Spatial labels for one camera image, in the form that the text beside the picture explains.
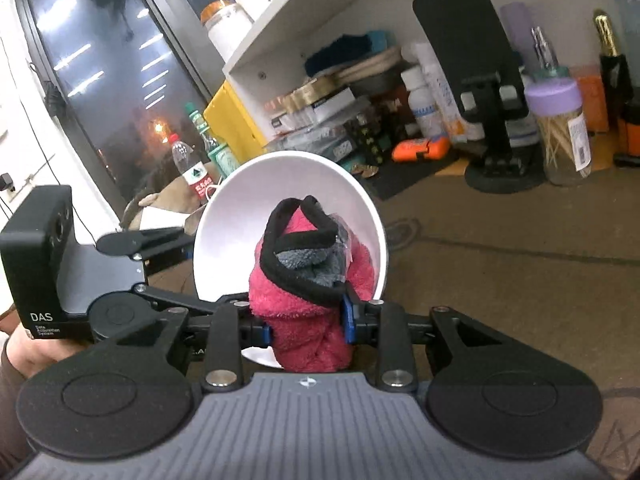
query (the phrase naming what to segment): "purple lid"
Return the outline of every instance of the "purple lid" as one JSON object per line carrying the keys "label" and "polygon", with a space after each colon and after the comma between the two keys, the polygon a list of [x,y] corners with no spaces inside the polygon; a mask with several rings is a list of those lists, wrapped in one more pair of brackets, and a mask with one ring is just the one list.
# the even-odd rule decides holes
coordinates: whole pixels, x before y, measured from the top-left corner
{"label": "purple lid", "polygon": [[573,112],[582,106],[578,83],[571,78],[547,79],[524,89],[529,110],[538,117]]}

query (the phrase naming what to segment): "white bowl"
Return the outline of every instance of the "white bowl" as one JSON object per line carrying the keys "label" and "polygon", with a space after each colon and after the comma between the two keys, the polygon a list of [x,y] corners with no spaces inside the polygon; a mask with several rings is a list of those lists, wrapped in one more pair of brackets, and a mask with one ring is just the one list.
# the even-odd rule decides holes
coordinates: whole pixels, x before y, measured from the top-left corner
{"label": "white bowl", "polygon": [[[340,215],[371,254],[376,271],[373,298],[384,291],[388,253],[385,231],[369,195],[343,168],[306,152],[276,152],[241,166],[213,195],[196,233],[193,274],[201,300],[247,292],[255,247],[271,212],[286,198],[315,196],[327,214]],[[271,349],[242,354],[280,367]]]}

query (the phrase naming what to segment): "pink towel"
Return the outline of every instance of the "pink towel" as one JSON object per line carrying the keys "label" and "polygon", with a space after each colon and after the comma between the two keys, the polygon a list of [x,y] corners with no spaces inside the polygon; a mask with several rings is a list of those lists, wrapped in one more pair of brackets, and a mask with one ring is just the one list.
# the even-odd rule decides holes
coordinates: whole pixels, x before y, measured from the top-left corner
{"label": "pink towel", "polygon": [[[316,228],[297,209],[285,233],[311,230]],[[290,372],[336,372],[347,368],[353,349],[344,341],[339,309],[302,300],[268,280],[259,264],[261,249],[262,241],[255,250],[249,301],[252,312],[273,329],[273,350],[278,362]],[[353,237],[351,253],[353,261],[347,281],[361,299],[370,300],[374,291],[374,269],[369,250]]]}

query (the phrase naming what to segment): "gray cloth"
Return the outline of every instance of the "gray cloth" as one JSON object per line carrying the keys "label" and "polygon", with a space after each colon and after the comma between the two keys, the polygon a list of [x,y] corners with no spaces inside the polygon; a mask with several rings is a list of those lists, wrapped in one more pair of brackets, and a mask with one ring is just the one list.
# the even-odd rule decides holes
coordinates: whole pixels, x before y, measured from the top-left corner
{"label": "gray cloth", "polygon": [[328,249],[295,249],[282,251],[276,256],[287,269],[322,286],[334,286],[336,282],[344,282],[347,275],[347,252],[349,233],[339,222],[338,236]]}
{"label": "gray cloth", "polygon": [[9,362],[4,343],[0,358],[0,478],[31,453],[15,413],[15,399],[24,381],[24,377]]}

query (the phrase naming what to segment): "orange tool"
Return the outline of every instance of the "orange tool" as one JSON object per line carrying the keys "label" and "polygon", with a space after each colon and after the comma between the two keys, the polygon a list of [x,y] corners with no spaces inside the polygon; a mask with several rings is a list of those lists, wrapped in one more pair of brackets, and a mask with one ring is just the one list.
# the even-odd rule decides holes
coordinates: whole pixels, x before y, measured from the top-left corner
{"label": "orange tool", "polygon": [[451,149],[449,137],[437,139],[412,139],[400,142],[392,154],[394,162],[417,162],[418,160],[441,160]]}

